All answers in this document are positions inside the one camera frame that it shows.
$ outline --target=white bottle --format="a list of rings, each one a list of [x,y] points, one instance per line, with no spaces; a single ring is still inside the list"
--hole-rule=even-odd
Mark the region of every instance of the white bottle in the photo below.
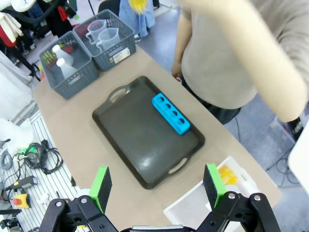
[[[65,62],[68,64],[68,65],[72,65],[73,62],[74,62],[74,58],[69,55],[68,53],[66,53],[65,51],[63,51],[59,45],[55,45],[53,47],[53,52],[56,54],[57,58],[60,59],[60,58],[64,58]]]
[[[57,66],[61,68],[64,79],[69,78],[77,72],[77,69],[67,64],[64,58],[57,60]]]

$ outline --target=plastic basket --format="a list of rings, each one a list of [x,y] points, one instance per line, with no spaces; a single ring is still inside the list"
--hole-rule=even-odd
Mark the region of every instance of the plastic basket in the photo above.
[[[57,57],[52,51],[55,45],[74,58],[73,67],[78,71],[65,79],[61,69],[56,65]],[[65,99],[69,99],[98,78],[98,71],[91,56],[85,51],[79,39],[72,31],[61,36],[49,45],[41,54],[40,60],[51,89]]]
[[[107,50],[102,49],[102,52],[95,44],[90,44],[90,40],[86,37],[89,24],[98,19],[106,20],[106,26],[108,28],[119,28],[120,42]],[[73,31],[82,41],[83,45],[86,47],[91,56],[94,58],[99,68],[103,71],[107,71],[126,57],[136,52],[134,30],[123,21],[121,21],[110,10],[104,10],[100,12],[89,20],[75,27]]]

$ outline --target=white curtain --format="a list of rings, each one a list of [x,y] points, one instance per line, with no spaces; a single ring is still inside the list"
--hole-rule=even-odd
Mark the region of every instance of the white curtain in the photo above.
[[[31,89],[24,84],[30,80],[0,52],[0,118],[12,120],[33,101]]]

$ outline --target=floor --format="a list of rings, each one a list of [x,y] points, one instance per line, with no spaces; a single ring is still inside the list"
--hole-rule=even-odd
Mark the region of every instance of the floor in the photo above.
[[[99,0],[90,0],[97,12]],[[173,63],[174,48],[176,43],[177,22],[180,9],[179,0],[160,0],[162,4],[156,13],[156,25],[151,29],[149,36],[138,45],[145,50],[164,69],[170,72]],[[86,0],[77,0],[79,20],[84,21],[92,16],[90,6]],[[46,38],[40,46],[44,47],[53,37]],[[30,55],[32,59],[38,58],[37,54]],[[288,156],[289,149],[294,142],[286,135],[276,121],[275,114],[263,103],[257,95],[249,104],[243,107],[236,120],[232,120],[225,127],[237,138],[242,145],[252,154],[256,161],[266,170],[285,153]],[[278,164],[279,171],[285,172],[286,163]],[[271,168],[268,174],[273,181],[280,186],[283,193],[281,201],[275,206],[274,213],[282,232],[309,231],[309,196],[299,185],[291,184],[276,167]],[[293,175],[289,175],[291,181],[296,182]]]

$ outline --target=black pants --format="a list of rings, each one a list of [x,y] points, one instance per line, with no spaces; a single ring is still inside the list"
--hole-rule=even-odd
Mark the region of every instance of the black pants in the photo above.
[[[192,91],[192,89],[190,89],[190,87],[187,85],[184,79],[183,79],[183,87],[185,87],[196,99],[198,99],[198,101],[202,103],[202,105],[204,105],[209,110],[209,112],[211,112],[212,115],[214,115],[216,119],[218,119],[222,124],[230,122],[235,116],[239,114],[241,110],[241,108],[234,110],[223,109],[202,100]]]

